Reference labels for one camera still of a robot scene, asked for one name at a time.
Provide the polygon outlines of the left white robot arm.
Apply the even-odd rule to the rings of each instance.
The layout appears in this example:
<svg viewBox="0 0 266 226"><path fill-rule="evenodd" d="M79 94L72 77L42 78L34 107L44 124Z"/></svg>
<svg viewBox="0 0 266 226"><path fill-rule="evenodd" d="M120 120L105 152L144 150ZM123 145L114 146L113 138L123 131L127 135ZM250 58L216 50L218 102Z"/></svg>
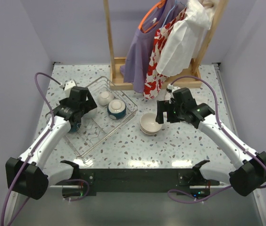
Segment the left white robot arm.
<svg viewBox="0 0 266 226"><path fill-rule="evenodd" d="M6 177L10 191L38 200L49 186L66 181L70 185L80 180L78 164L62 160L53 170L44 166L59 141L81 127L86 114L94 114L97 104L88 88L74 86L69 97L60 100L44 131L18 158L6 162Z"/></svg>

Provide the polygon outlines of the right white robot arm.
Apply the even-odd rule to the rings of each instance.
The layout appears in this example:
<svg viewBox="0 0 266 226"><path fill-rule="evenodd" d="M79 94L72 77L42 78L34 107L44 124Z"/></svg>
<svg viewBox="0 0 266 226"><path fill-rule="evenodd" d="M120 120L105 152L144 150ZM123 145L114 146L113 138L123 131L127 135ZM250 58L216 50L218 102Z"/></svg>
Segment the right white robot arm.
<svg viewBox="0 0 266 226"><path fill-rule="evenodd" d="M208 180L230 184L241 196L247 196L266 183L266 152L258 153L242 142L218 118L206 103L197 104L188 88L168 85L164 101L157 102L156 122L186 122L206 134L229 158L231 170L202 161L193 167L192 180L203 185Z"/></svg>

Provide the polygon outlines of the red bowl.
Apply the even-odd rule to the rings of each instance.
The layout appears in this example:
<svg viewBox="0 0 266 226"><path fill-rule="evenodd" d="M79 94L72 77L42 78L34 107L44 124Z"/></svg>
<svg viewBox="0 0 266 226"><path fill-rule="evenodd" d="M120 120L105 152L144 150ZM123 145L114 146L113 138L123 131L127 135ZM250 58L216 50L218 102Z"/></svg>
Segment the red bowl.
<svg viewBox="0 0 266 226"><path fill-rule="evenodd" d="M155 132L149 132L149 131L146 131L146 130L142 130L142 132L144 134L146 134L146 135L149 135L149 136L154 136L154 135L156 135L158 133L157 131L155 131Z"/></svg>

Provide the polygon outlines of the beige bowl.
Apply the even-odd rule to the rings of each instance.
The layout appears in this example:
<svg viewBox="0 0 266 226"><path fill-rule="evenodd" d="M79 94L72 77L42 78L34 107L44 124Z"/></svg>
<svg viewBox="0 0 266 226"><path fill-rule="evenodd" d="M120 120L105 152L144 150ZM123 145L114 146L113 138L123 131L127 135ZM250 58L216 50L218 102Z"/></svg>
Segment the beige bowl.
<svg viewBox="0 0 266 226"><path fill-rule="evenodd" d="M161 124L158 124L156 121L156 115L154 113L145 113L140 118L140 128L141 130L146 130L149 132L159 132L162 128Z"/></svg>

